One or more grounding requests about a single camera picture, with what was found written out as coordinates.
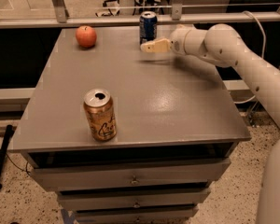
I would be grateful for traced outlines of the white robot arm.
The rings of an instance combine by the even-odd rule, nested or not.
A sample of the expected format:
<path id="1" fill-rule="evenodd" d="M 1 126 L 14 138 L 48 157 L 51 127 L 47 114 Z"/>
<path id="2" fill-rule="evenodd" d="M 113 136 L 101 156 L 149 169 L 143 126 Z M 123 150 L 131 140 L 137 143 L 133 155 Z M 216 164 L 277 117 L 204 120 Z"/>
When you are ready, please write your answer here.
<path id="1" fill-rule="evenodd" d="M 178 25 L 167 38 L 140 45 L 143 52 L 192 55 L 218 67 L 231 67 L 280 129 L 280 70 L 254 53 L 227 24 L 208 30 Z M 280 224 L 280 139 L 266 161 L 256 224 Z"/>

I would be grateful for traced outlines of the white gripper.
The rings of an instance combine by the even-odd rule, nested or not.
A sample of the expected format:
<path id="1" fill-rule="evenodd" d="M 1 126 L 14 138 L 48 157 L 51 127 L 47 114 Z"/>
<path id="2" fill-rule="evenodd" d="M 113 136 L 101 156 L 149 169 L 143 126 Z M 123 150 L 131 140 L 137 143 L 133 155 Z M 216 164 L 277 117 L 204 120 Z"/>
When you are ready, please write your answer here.
<path id="1" fill-rule="evenodd" d="M 164 53 L 171 48 L 180 55 L 201 56 L 205 54 L 205 31 L 194 26 L 177 26 L 167 38 L 158 38 L 143 43 L 140 49 L 146 53 Z"/>

